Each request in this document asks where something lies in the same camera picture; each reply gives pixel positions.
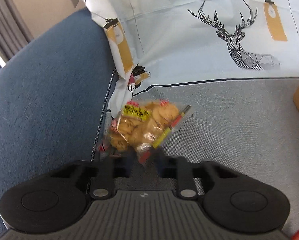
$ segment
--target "bag of chips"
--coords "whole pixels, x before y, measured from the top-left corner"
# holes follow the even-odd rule
[[[144,164],[150,149],[161,145],[190,108],[168,101],[130,101],[112,121],[107,139],[118,151],[126,151],[132,146],[139,162]]]

